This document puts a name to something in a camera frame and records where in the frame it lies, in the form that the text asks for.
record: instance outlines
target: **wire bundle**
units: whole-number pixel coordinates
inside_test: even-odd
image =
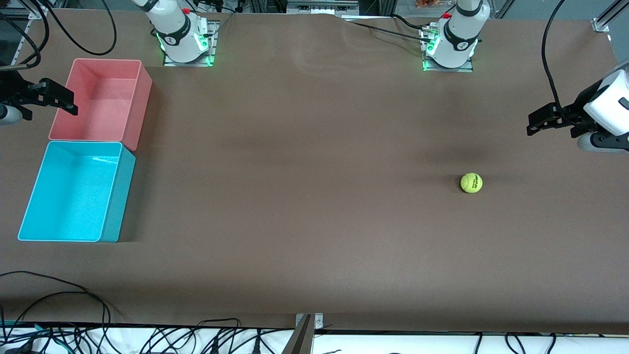
[[[51,299],[52,297],[58,297],[60,295],[86,295],[89,298],[95,300],[101,305],[102,314],[101,314],[101,322],[99,326],[88,326],[86,328],[80,328],[76,324],[62,322],[62,323],[40,323],[35,325],[35,332],[30,332],[26,334],[14,334],[14,330],[18,328],[18,325],[7,325],[5,316],[4,316],[4,308],[2,304],[0,304],[0,326],[2,326],[2,339],[0,340],[0,348],[5,345],[15,345],[19,343],[24,343],[19,352],[20,353],[28,353],[30,349],[33,347],[33,342],[36,340],[45,340],[46,342],[43,345],[43,348],[39,351],[39,354],[45,354],[46,349],[48,348],[50,343],[56,343],[62,347],[64,347],[68,354],[102,354],[103,353],[103,343],[107,342],[107,344],[117,353],[123,354],[119,349],[117,349],[114,344],[111,342],[109,336],[107,335],[108,329],[111,327],[111,310],[109,305],[105,303],[105,301],[100,298],[100,296],[95,293],[89,291],[87,288],[82,285],[68,282],[61,278],[51,277],[49,275],[44,275],[40,273],[35,273],[32,271],[10,271],[7,273],[0,274],[0,278],[6,277],[9,275],[15,274],[26,274],[32,275],[38,278],[45,278],[50,280],[55,280],[56,282],[60,282],[63,284],[70,285],[76,290],[72,291],[62,291],[55,292],[52,294],[48,294],[44,297],[39,298],[30,304],[22,313],[16,318],[14,323],[18,323],[22,321],[27,313],[31,311],[34,307],[47,299]],[[160,328],[154,325],[141,325],[141,326],[132,326],[132,327],[140,327],[140,328],[154,328],[153,333],[149,337],[149,339],[144,343],[144,345],[140,348],[138,354],[149,354],[154,353],[154,349],[164,341],[167,342],[166,348],[164,348],[160,354],[166,354],[169,350],[177,351],[182,349],[191,341],[193,343],[193,349],[191,353],[193,353],[197,347],[197,338],[196,332],[200,329],[207,329],[207,324],[209,323],[221,323],[234,321],[236,326],[234,328],[221,328],[217,334],[205,345],[205,347],[201,350],[200,354],[218,354],[219,349],[224,347],[227,342],[230,343],[230,347],[228,350],[228,354],[233,354],[239,348],[241,348],[246,343],[255,340],[256,343],[261,343],[266,347],[270,354],[275,354],[270,346],[262,339],[262,336],[269,333],[275,333],[278,331],[287,331],[288,329],[271,329],[268,331],[258,330],[255,336],[252,336],[240,344],[234,346],[235,338],[247,331],[248,329],[241,328],[242,324],[239,319],[235,317],[231,318],[219,318],[219,319],[206,319],[200,321],[196,324],[196,326],[174,326],[170,328]],[[95,340],[92,338],[91,334],[94,331],[101,330],[102,336],[99,340]],[[170,337],[173,335],[180,334],[178,337],[175,337],[174,340],[171,340]]]
[[[109,10],[109,6],[107,6],[107,3],[105,2],[105,0],[101,0],[101,2],[103,3],[103,6],[105,7],[105,10],[107,11],[107,15],[109,16],[109,20],[111,21],[111,27],[113,30],[113,39],[109,48],[103,52],[94,52],[92,50],[89,50],[83,47],[79,42],[77,42],[77,40],[74,39],[74,37],[70,34],[70,32],[66,30],[63,23],[57,17],[57,14],[55,14],[55,11],[53,10],[53,4],[50,3],[50,0],[29,0],[29,2],[35,6],[35,9],[42,17],[42,21],[44,25],[44,37],[41,44],[39,44],[39,46],[37,46],[35,42],[33,41],[33,39],[30,36],[28,36],[26,32],[24,32],[12,19],[7,17],[5,14],[0,13],[0,20],[4,20],[7,23],[9,23],[11,27],[13,27],[20,35],[22,35],[22,37],[24,37],[24,39],[28,42],[28,44],[33,49],[33,53],[30,54],[26,59],[22,60],[19,63],[19,65],[7,67],[11,70],[30,69],[32,67],[36,67],[42,61],[42,50],[46,47],[46,44],[48,43],[48,38],[50,37],[50,24],[48,23],[48,19],[46,18],[46,14],[42,10],[42,7],[44,7],[46,10],[50,12],[50,14],[52,15],[52,18],[55,20],[55,22],[57,22],[59,28],[61,28],[65,36],[68,37],[68,39],[72,43],[74,43],[74,45],[79,47],[85,53],[88,53],[91,55],[97,55],[97,56],[106,55],[106,54],[109,54],[115,48],[116,43],[118,42],[118,31],[116,29],[116,22],[114,21],[113,15],[111,14],[111,10]]]

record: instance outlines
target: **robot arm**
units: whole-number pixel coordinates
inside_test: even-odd
[[[71,115],[79,114],[79,108],[74,105],[74,93],[61,84],[51,79],[33,84],[24,80],[18,71],[0,71],[0,125],[33,119],[33,112],[23,105],[52,106]]]
[[[132,0],[157,31],[162,50],[173,61],[187,63],[209,49],[208,21],[190,11],[184,12],[177,0]]]
[[[549,103],[528,116],[528,135],[549,128],[572,126],[585,151],[629,152],[629,60],[617,66],[604,79],[582,91],[575,102],[564,108],[562,117],[555,103]]]
[[[460,67],[474,54],[478,34],[489,18],[486,0],[458,0],[452,17],[437,23],[439,38],[426,52],[443,67]]]

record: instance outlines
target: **black band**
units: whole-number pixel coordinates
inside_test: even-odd
[[[463,15],[463,16],[465,16],[465,17],[474,17],[474,16],[476,16],[476,14],[477,14],[477,13],[481,12],[482,3],[483,3],[484,1],[485,1],[485,0],[481,0],[481,1],[478,3],[478,7],[477,7],[475,10],[472,10],[472,11],[468,11],[468,10],[464,10],[464,9],[462,9],[461,7],[459,7],[459,3],[457,2],[457,12],[458,12],[458,13],[460,13],[460,14],[462,14],[462,15]]]
[[[144,4],[142,6],[140,6],[140,5],[137,5],[137,6],[140,8],[140,10],[142,10],[142,11],[147,13],[147,12],[151,11],[151,9],[155,6],[155,4],[157,4],[157,1],[158,0],[148,0],[146,4]]]
[[[629,111],[629,100],[627,98],[620,98],[620,100],[618,100],[618,103],[620,103],[621,106],[625,107],[625,109]]]
[[[173,33],[162,33],[157,31],[157,35],[168,45],[178,45],[179,41],[190,32],[190,17],[185,16],[184,26]]]
[[[458,52],[467,50],[470,47],[470,45],[474,44],[474,42],[478,38],[478,35],[470,39],[463,39],[463,38],[457,37],[454,33],[452,33],[452,31],[450,31],[450,20],[448,20],[445,23],[445,26],[443,26],[443,29],[444,29],[443,32],[445,34],[445,38],[448,40],[448,42],[452,43],[454,50]]]

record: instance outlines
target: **pink bin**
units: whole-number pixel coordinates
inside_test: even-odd
[[[48,138],[121,142],[135,151],[152,83],[139,60],[75,59],[65,87],[79,115],[57,110]]]

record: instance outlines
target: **black cable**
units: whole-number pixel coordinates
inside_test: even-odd
[[[428,38],[420,38],[420,37],[416,37],[416,36],[405,35],[404,33],[395,32],[395,31],[389,31],[389,30],[385,30],[383,28],[378,28],[378,27],[374,27],[374,26],[370,26],[370,25],[365,25],[364,23],[358,23],[358,22],[354,22],[354,21],[352,21],[352,23],[355,24],[355,25],[358,25],[358,26],[371,28],[372,30],[382,31],[382,32],[390,33],[392,35],[397,35],[397,36],[400,36],[400,37],[411,38],[411,39],[419,40],[421,42],[429,42],[430,41]]]
[[[214,8],[216,9],[216,4],[209,3],[209,2],[207,2],[206,0],[199,0],[199,3],[201,3],[201,4],[205,4],[205,5],[208,5],[208,6],[214,6]],[[234,10],[234,9],[230,9],[230,8],[227,8],[227,7],[225,7],[225,6],[222,6],[222,9],[227,10],[227,11],[230,11],[231,13],[237,13],[237,12],[236,12],[236,10]]]
[[[186,3],[187,3],[188,5],[190,5],[190,9],[192,10],[192,12],[196,12],[196,11],[197,11],[197,9],[194,7],[194,5],[192,5],[192,3],[190,2],[190,0],[186,0]]]
[[[552,342],[550,342],[550,346],[546,349],[546,354],[550,354],[552,348],[555,347],[555,342],[557,342],[557,335],[555,333],[551,333],[550,336],[552,337]]]
[[[271,349],[271,348],[268,346],[267,342],[265,342],[265,341],[262,339],[262,336],[260,336],[260,342],[262,343],[262,345],[264,345],[265,347],[267,347],[268,351],[269,351],[271,354],[276,354],[276,353],[273,351],[273,349]]]
[[[476,347],[474,347],[474,354],[478,354],[478,349],[481,347],[482,332],[478,333],[478,341],[476,341]]]
[[[229,318],[217,318],[217,319],[204,319],[203,321],[200,321],[199,323],[197,323],[197,326],[200,326],[204,323],[211,323],[211,322],[227,322],[227,321],[236,321],[236,327],[240,327],[242,326],[242,323],[240,322],[239,319],[235,318],[235,317],[229,317]]]
[[[35,6],[35,8],[37,9],[37,12],[40,14],[43,21],[43,39],[38,47],[41,53],[43,48],[46,47],[46,44],[48,43],[48,38],[50,37],[50,25],[48,24],[48,18],[46,18],[46,14],[43,12],[41,6],[36,2],[36,0],[29,0],[29,1]],[[36,55],[35,53],[32,53],[26,59],[22,60],[20,64],[26,64],[27,62],[31,61],[31,59],[34,58],[35,55]]]
[[[69,324],[69,325],[71,325],[72,327],[74,327],[74,328],[73,328],[73,331],[69,333],[69,336],[72,336],[72,337],[74,338],[74,345],[75,345],[75,348],[73,349],[73,350],[74,350],[74,352],[77,352],[77,351],[78,351],[80,354],[85,354],[85,353],[83,352],[83,349],[81,349],[81,342],[77,339],[77,337],[81,337],[80,335],[77,335],[77,334],[76,334],[76,331],[77,331],[77,329],[79,329],[79,328],[78,328],[77,326],[75,326],[73,323],[68,323],[68,324]],[[57,330],[58,330],[60,333],[63,333],[63,332],[64,332],[64,331],[62,331],[62,329],[61,329],[61,327],[60,327],[60,326],[59,326],[59,327],[57,327]],[[71,342],[68,342],[67,340],[65,340],[65,336],[61,337],[61,340],[62,340],[62,341],[63,341],[63,342],[64,342],[64,343],[68,346],[68,347],[70,346]]]
[[[393,13],[393,14],[390,14],[389,17],[397,18],[398,20],[402,21],[406,26],[409,26],[410,28],[414,28],[416,30],[420,30],[421,29],[421,26],[414,25],[414,24],[406,21],[406,18],[403,18],[402,16],[400,16],[398,14],[394,14]]]
[[[4,322],[4,308],[2,307],[2,304],[0,304],[0,326],[2,326],[3,338],[4,340],[7,340],[6,323]]]
[[[225,343],[227,343],[229,340],[231,340],[231,344],[230,344],[230,349],[227,351],[228,353],[231,353],[231,349],[233,348],[234,345],[234,340],[236,339],[236,335],[245,332],[246,329],[241,329],[240,331],[238,330],[238,328],[234,328],[234,332],[231,336],[229,336],[229,338],[227,338],[226,340],[224,340],[222,343],[220,343],[218,345],[218,347],[216,348],[217,350],[220,349]]]
[[[101,339],[101,342],[97,344],[97,343],[96,343],[96,341],[94,341],[94,340],[92,339],[92,337],[90,337],[90,336],[89,336],[89,331],[86,331],[86,332],[85,332],[85,337],[86,337],[86,338],[87,338],[90,342],[92,342],[92,344],[93,344],[94,346],[96,346],[96,347],[100,347],[100,346],[102,345],[102,342],[103,342],[103,341],[102,341],[102,339]],[[105,332],[103,333],[103,338],[107,341],[107,343],[109,343],[109,346],[110,346],[110,347],[111,347],[111,348],[112,348],[112,349],[113,349],[113,350],[114,350],[117,354],[123,354],[121,351],[119,351],[119,350],[118,350],[118,349],[114,346],[114,344],[112,344],[112,343],[111,343],[111,341],[109,340],[109,337],[107,337],[107,334],[106,334]]]
[[[78,289],[82,290],[82,294],[86,294],[86,295],[88,295],[90,298],[92,298],[92,299],[94,299],[94,300],[98,301],[98,302],[101,304],[102,308],[103,308],[103,313],[102,313],[102,316],[101,316],[101,325],[102,325],[102,327],[103,327],[103,338],[101,338],[101,342],[100,342],[100,343],[102,343],[102,342],[103,342],[103,339],[104,339],[104,337],[106,336],[107,329],[108,329],[108,327],[106,326],[106,322],[107,322],[107,324],[111,324],[111,311],[109,310],[109,306],[105,303],[105,301],[103,301],[103,300],[102,300],[102,299],[101,299],[98,295],[96,295],[96,294],[94,294],[94,293],[90,292],[87,288],[85,288],[85,287],[84,287],[84,286],[82,286],[82,285],[79,285],[79,284],[76,284],[76,283],[72,283],[72,282],[68,282],[67,280],[63,280],[63,279],[61,279],[61,278],[57,278],[57,277],[52,277],[52,276],[50,276],[50,275],[44,275],[44,274],[41,274],[41,273],[36,273],[36,272],[33,272],[33,271],[26,271],[26,270],[9,271],[9,272],[7,272],[7,273],[2,273],[2,274],[0,274],[0,278],[5,277],[5,276],[7,276],[7,275],[13,275],[13,274],[27,274],[27,275],[33,275],[34,277],[40,277],[40,278],[51,279],[51,280],[55,280],[56,282],[64,283],[64,284],[67,284],[67,285],[71,285],[71,286],[73,286],[73,287],[76,287],[76,288],[78,288]],[[44,297],[42,297],[42,298],[38,299],[38,300],[37,300],[37,301],[35,301],[34,303],[32,303],[32,304],[31,304],[31,306],[29,306],[29,307],[28,307],[25,311],[23,311],[23,312],[22,312],[22,314],[20,315],[20,317],[19,317],[19,318],[18,318],[18,320],[16,320],[16,321],[19,321],[19,319],[20,319],[21,317],[26,316],[26,313],[27,313],[27,312],[28,312],[28,311],[29,311],[32,307],[34,307],[34,306],[35,306],[35,305],[37,305],[39,302],[41,302],[41,301],[43,301],[43,300],[45,300],[45,299],[47,299],[47,298],[49,298],[49,297],[53,297],[53,296],[56,296],[56,295],[61,295],[61,294],[77,294],[77,293],[80,293],[80,292],[57,292],[57,293],[53,293],[53,294],[46,295],[46,296],[44,296]],[[11,332],[13,331],[13,329],[14,329],[14,327],[13,327],[13,328],[11,328],[11,329],[9,330],[9,335],[11,335]],[[98,354],[98,353],[100,353],[100,344],[99,344],[99,346],[96,348],[96,353],[97,353],[97,354]]]
[[[509,337],[510,336],[514,336],[515,340],[518,341],[518,344],[520,345],[520,349],[522,349],[522,353],[518,353],[515,349],[513,349],[513,347],[511,346],[511,344],[509,344]],[[522,342],[520,341],[520,339],[518,338],[517,335],[513,334],[513,333],[506,333],[504,335],[504,341],[505,343],[507,343],[507,346],[509,347],[509,349],[513,352],[513,354],[526,354],[526,350],[524,350],[524,346],[522,345]]]
[[[155,346],[156,346],[159,342],[161,342],[161,341],[162,341],[162,340],[164,340],[166,337],[168,337],[169,335],[171,335],[171,334],[175,333],[175,332],[176,332],[176,331],[178,331],[178,330],[179,330],[178,328],[175,328],[175,329],[173,329],[171,332],[165,333],[165,334],[162,336],[162,338],[161,338],[161,339],[159,339],[158,341],[156,341],[155,343],[153,343],[152,345],[150,345],[150,346],[148,347],[146,354],[149,354],[149,353],[151,352],[151,350],[152,350],[153,348],[155,348]],[[140,350],[139,354],[142,354],[142,350],[144,349],[145,345],[146,345],[146,343],[142,346],[142,349]]]
[[[255,343],[253,344],[253,350],[252,350],[251,354],[261,354],[260,342],[262,341],[262,336],[260,334],[261,334],[262,330],[258,329],[257,332],[258,332],[258,335],[255,337]]]
[[[176,340],[174,340],[172,343],[168,342],[168,346],[162,350],[160,352],[160,354],[166,354],[166,351],[170,348],[172,348],[175,353],[178,353],[177,350],[180,350],[181,348],[183,348],[188,342],[190,342],[190,338],[194,335],[194,332],[196,331],[196,329],[192,329],[192,328],[188,328],[188,332],[184,333],[182,336],[180,336],[179,338],[177,338]],[[176,348],[175,344],[177,344],[178,341],[184,339],[185,337],[188,337],[187,340],[184,342],[184,344],[182,344],[180,347]]]
[[[223,332],[223,328],[219,329],[218,332],[216,332],[216,335],[208,342],[208,344],[206,346],[203,347],[203,349],[201,349],[200,354],[207,354],[208,350],[212,349],[212,352],[217,352],[218,353],[218,339],[221,335],[221,333]]]
[[[565,0],[560,0],[555,9],[552,11],[550,18],[548,19],[548,23],[546,24],[546,29],[544,30],[544,35],[542,37],[542,64],[544,66],[544,71],[546,72],[546,76],[548,77],[548,83],[550,85],[550,90],[552,91],[553,99],[555,100],[555,104],[557,105],[557,112],[561,116],[563,120],[574,125],[579,128],[587,128],[584,125],[577,124],[570,120],[565,114],[564,107],[559,102],[559,94],[557,94],[557,88],[555,87],[555,80],[552,78],[550,73],[550,69],[548,68],[548,60],[546,59],[546,41],[548,39],[548,31],[550,30],[550,25],[552,25],[553,20],[555,19],[555,15],[564,4]]]
[[[31,45],[31,48],[33,48],[33,53],[35,54],[35,62],[31,64],[23,62],[22,64],[26,64],[25,69],[30,69],[39,65],[39,63],[42,61],[42,54],[40,53],[40,50],[37,48],[37,45],[35,44],[35,42],[33,42],[31,37],[29,37],[26,32],[24,32],[15,22],[13,22],[12,19],[8,18],[5,14],[0,13],[0,19],[6,21],[6,23],[11,25],[11,27],[13,27],[22,37],[24,37],[28,44]]]
[[[58,328],[57,328],[57,331],[59,331],[59,333],[65,333],[65,332],[61,329],[61,327],[58,327]],[[61,336],[61,338],[59,338],[59,340],[60,340],[60,341],[62,341],[62,342],[64,342],[64,344],[65,344],[68,348],[72,349],[72,347],[70,347],[70,342],[68,342],[67,340],[65,340],[65,337],[66,337],[66,336],[65,336],[65,335],[63,335],[63,336]],[[83,354],[83,351],[82,351],[82,350],[80,350],[78,347],[77,347],[77,348],[72,349],[72,351],[73,351],[74,353],[76,353],[76,352],[77,352],[77,350],[79,351],[79,353],[80,353],[80,354]]]
[[[284,10],[284,7],[282,6],[282,3],[280,3],[279,0],[275,0],[275,4],[279,7],[279,12],[280,13],[285,13],[286,11]]]
[[[374,0],[373,3],[371,3],[371,5],[369,5],[369,7],[367,8],[367,10],[365,10],[365,12],[362,13],[363,16],[367,15],[367,13],[369,12],[369,10],[371,10],[371,8],[374,7],[374,5],[378,2],[378,0]]]
[[[81,44],[79,44],[74,37],[72,37],[72,35],[65,29],[64,25],[61,23],[61,21],[59,20],[59,18],[57,17],[57,14],[55,14],[55,11],[53,10],[53,5],[50,3],[49,0],[38,0],[41,1],[42,4],[44,5],[44,7],[46,7],[48,9],[48,11],[50,11],[50,14],[52,15],[52,18],[55,19],[55,22],[57,22],[57,24],[59,25],[59,28],[61,28],[61,30],[64,32],[65,36],[68,37],[68,39],[74,43],[74,45],[76,45],[77,47],[79,47],[82,51],[84,51],[85,53],[91,54],[91,55],[106,55],[111,53],[112,50],[114,50],[116,43],[118,42],[118,30],[116,29],[116,22],[114,21],[114,17],[111,14],[111,10],[109,10],[109,6],[107,6],[107,3],[105,2],[105,0],[101,0],[101,2],[103,3],[103,6],[105,7],[105,11],[107,11],[107,15],[109,16],[109,20],[111,21],[111,28],[113,30],[113,39],[111,41],[111,46],[109,47],[109,49],[105,50],[104,52],[93,52],[85,47],[83,47]]]
[[[271,329],[270,331],[261,333],[260,335],[263,336],[265,334],[269,334],[269,333],[275,333],[275,332],[279,332],[279,331],[289,331],[290,329]],[[230,350],[227,352],[227,354],[233,354],[234,352],[236,352],[241,346],[247,344],[248,342],[254,340],[258,335],[256,334],[255,336],[245,340],[244,342],[240,343],[238,346],[236,346],[236,348],[234,348],[233,350]]]

